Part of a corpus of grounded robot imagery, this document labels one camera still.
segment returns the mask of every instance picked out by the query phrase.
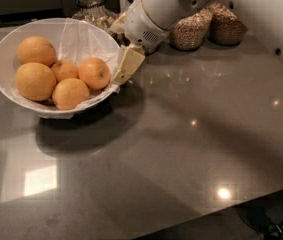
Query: table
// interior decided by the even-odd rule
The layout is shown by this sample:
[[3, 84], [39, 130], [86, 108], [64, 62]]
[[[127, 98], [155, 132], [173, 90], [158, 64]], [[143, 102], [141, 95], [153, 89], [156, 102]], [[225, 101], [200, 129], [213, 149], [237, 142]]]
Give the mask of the table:
[[283, 66], [250, 33], [165, 42], [71, 120], [0, 93], [0, 240], [131, 239], [281, 189]]

